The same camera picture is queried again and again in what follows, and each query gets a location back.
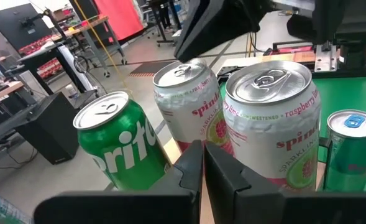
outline black cable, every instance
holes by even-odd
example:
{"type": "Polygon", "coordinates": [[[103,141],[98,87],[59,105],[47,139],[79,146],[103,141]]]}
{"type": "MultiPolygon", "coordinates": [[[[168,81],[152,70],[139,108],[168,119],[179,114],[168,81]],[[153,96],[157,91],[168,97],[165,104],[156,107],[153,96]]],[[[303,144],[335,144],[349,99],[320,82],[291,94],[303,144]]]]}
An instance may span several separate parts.
{"type": "Polygon", "coordinates": [[[253,47],[254,47],[254,49],[255,49],[255,50],[253,51],[253,56],[254,56],[254,57],[256,57],[256,48],[255,48],[255,46],[256,46],[256,44],[257,44],[257,36],[255,35],[255,37],[256,37],[256,38],[254,38],[254,37],[252,36],[252,33],[250,33],[250,41],[252,41],[252,40],[254,40],[254,41],[255,41],[255,44],[254,44],[254,46],[253,46],[253,47]]]}
{"type": "MultiPolygon", "coordinates": [[[[24,162],[19,162],[17,161],[14,157],[12,157],[9,153],[9,148],[6,149],[6,153],[7,155],[9,155],[9,157],[14,161],[16,162],[17,164],[23,164],[23,165],[26,165],[30,162],[32,162],[37,156],[38,156],[38,150],[36,150],[36,153],[34,155],[34,152],[35,152],[35,148],[33,147],[32,148],[32,152],[31,152],[31,156],[28,160],[24,161],[24,162]]],[[[20,169],[21,167],[23,166],[20,166],[20,167],[0,167],[0,169],[20,169]]]]}
{"type": "Polygon", "coordinates": [[[90,69],[90,67],[89,67],[89,61],[88,61],[88,59],[86,57],[84,57],[82,55],[77,55],[75,57],[77,57],[77,60],[74,60],[74,67],[77,69],[78,72],[84,73],[84,72],[81,72],[81,71],[78,70],[78,67],[79,67],[78,65],[75,65],[75,62],[77,62],[77,63],[79,63],[81,65],[81,62],[79,62],[80,60],[84,61],[84,63],[86,64],[86,66],[85,66],[85,70],[86,71],[90,69]]]}
{"type": "Polygon", "coordinates": [[[103,90],[104,90],[104,92],[105,92],[105,94],[108,94],[108,92],[107,92],[107,90],[106,90],[106,88],[103,86],[103,84],[101,84],[101,82],[92,74],[92,73],[90,73],[89,71],[90,70],[92,70],[92,69],[89,69],[88,71],[87,71],[87,73],[89,73],[90,74],[90,76],[91,77],[93,77],[96,81],[97,81],[97,83],[101,86],[101,88],[103,88],[103,90]]]}
{"type": "MultiPolygon", "coordinates": [[[[76,69],[76,71],[77,72],[80,72],[80,73],[82,73],[86,78],[87,78],[87,76],[86,76],[86,74],[85,74],[85,72],[87,72],[87,71],[84,71],[84,69],[85,68],[83,68],[83,66],[80,64],[80,62],[76,59],[76,58],[74,58],[74,60],[73,60],[73,66],[75,67],[75,69],[76,69]]],[[[73,80],[72,80],[72,82],[75,84],[75,83],[78,83],[78,77],[76,76],[76,75],[73,75],[73,80]]]]}
{"type": "Polygon", "coordinates": [[[263,51],[263,50],[259,50],[259,49],[257,49],[256,48],[256,43],[254,43],[253,42],[253,39],[251,40],[251,42],[252,42],[252,46],[253,46],[253,48],[255,49],[255,50],[257,50],[258,52],[263,52],[263,53],[265,53],[266,51],[263,51]]]}

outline green soda can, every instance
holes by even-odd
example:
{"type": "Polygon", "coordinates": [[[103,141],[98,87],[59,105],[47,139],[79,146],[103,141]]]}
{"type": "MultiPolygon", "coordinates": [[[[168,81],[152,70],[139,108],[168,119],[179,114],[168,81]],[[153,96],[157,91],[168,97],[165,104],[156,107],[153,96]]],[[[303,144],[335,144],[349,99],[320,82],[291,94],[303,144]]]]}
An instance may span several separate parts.
{"type": "Polygon", "coordinates": [[[332,141],[325,190],[361,191],[366,184],[366,112],[341,110],[327,119],[332,141]]]}
{"type": "Polygon", "coordinates": [[[143,109],[123,91],[89,103],[73,125],[81,147],[120,190],[147,190],[170,167],[143,109]]]}

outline black desk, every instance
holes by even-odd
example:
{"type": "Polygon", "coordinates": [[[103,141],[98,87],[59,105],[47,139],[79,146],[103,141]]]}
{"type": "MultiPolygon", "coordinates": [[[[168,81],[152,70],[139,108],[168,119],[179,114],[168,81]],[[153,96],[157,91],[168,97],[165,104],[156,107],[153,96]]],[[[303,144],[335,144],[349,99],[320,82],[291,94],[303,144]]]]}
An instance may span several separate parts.
{"type": "Polygon", "coordinates": [[[67,62],[64,55],[58,49],[59,46],[63,45],[63,42],[53,44],[46,47],[45,49],[38,50],[28,56],[25,56],[18,60],[24,64],[25,69],[29,70],[34,78],[38,81],[40,86],[47,92],[47,94],[52,95],[54,92],[46,84],[46,82],[40,77],[37,70],[40,66],[47,63],[53,58],[57,58],[60,65],[63,67],[65,73],[71,78],[72,82],[76,85],[79,92],[84,93],[86,88],[83,86],[79,78],[75,75],[74,70],[71,68],[70,64],[67,62]]]}
{"type": "MultiPolygon", "coordinates": [[[[18,65],[16,68],[6,71],[6,73],[10,73],[11,75],[14,76],[27,70],[28,69],[26,69],[25,65],[18,65]]],[[[76,110],[80,110],[84,106],[86,106],[86,102],[91,98],[92,95],[95,95],[96,98],[99,97],[97,90],[86,90],[84,93],[79,94],[79,96],[76,99],[71,99],[70,103],[76,110]]]]}
{"type": "Polygon", "coordinates": [[[26,122],[27,115],[35,108],[36,105],[28,106],[26,109],[12,115],[9,119],[0,124],[0,140],[5,137],[11,137],[16,131],[16,127],[26,122]]]}

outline gray floor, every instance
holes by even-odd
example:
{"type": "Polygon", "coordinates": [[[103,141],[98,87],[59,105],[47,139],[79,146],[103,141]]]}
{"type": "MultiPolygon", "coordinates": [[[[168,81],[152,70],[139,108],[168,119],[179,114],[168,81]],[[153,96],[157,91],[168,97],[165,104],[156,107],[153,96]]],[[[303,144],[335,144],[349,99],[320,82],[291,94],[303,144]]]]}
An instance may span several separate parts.
{"type": "MultiPolygon", "coordinates": [[[[257,48],[265,50],[271,47],[273,42],[295,40],[286,31],[286,21],[288,18],[278,16],[276,12],[267,14],[260,23],[261,31],[257,34],[257,48]]],[[[150,39],[142,37],[125,47],[124,52],[128,62],[146,62],[173,58],[174,47],[169,44],[157,47],[155,39],[155,36],[151,36],[150,39]]],[[[227,43],[221,44],[203,55],[216,55],[223,50],[225,50],[225,53],[230,54],[245,52],[247,35],[236,38],[228,49],[225,49],[226,45],[227,43]]],[[[212,70],[217,72],[226,59],[239,57],[245,57],[245,54],[204,57],[204,59],[208,65],[213,63],[212,70]]],[[[116,63],[120,62],[121,57],[119,54],[114,55],[113,58],[116,63]]],[[[152,126],[155,128],[163,119],[153,99],[152,77],[128,77],[128,74],[139,65],[138,63],[118,66],[118,71],[111,67],[109,71],[112,74],[109,78],[103,77],[102,69],[92,70],[92,73],[107,91],[123,89],[124,86],[121,80],[125,79],[127,87],[133,92],[134,100],[143,107],[152,126]]],[[[71,80],[64,76],[53,82],[51,88],[55,91],[62,90],[70,82],[71,80]]],[[[162,144],[165,144],[171,138],[167,127],[164,127],[159,132],[158,137],[162,144]]],[[[23,161],[30,156],[31,152],[32,146],[25,143],[13,152],[13,156],[23,161]]],[[[8,157],[2,158],[0,163],[9,166],[15,165],[8,157]]],[[[61,192],[69,190],[104,190],[108,185],[107,177],[102,174],[91,158],[81,149],[78,150],[73,160],[56,166],[52,166],[41,155],[38,155],[30,164],[18,170],[0,170],[0,195],[28,214],[32,214],[35,206],[42,200],[61,192]]]]}

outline pull tab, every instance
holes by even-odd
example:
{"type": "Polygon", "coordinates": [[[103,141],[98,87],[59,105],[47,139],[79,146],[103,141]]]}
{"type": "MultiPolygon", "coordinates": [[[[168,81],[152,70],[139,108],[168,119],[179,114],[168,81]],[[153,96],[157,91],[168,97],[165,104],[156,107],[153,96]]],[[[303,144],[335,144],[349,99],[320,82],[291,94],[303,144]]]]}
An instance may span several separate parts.
{"type": "Polygon", "coordinates": [[[358,128],[365,121],[365,118],[361,115],[351,115],[346,119],[344,125],[349,128],[358,128]]]}
{"type": "Polygon", "coordinates": [[[175,76],[179,77],[180,75],[186,74],[190,70],[191,70],[191,66],[189,66],[189,65],[180,65],[175,70],[175,76]]]}
{"type": "Polygon", "coordinates": [[[254,80],[254,84],[259,88],[266,88],[273,86],[286,77],[288,77],[291,73],[288,70],[269,70],[267,72],[264,72],[254,80]]]}
{"type": "Polygon", "coordinates": [[[101,111],[97,112],[95,114],[111,114],[113,112],[115,112],[118,109],[118,106],[115,103],[110,103],[110,104],[103,104],[101,105],[101,111]]]}

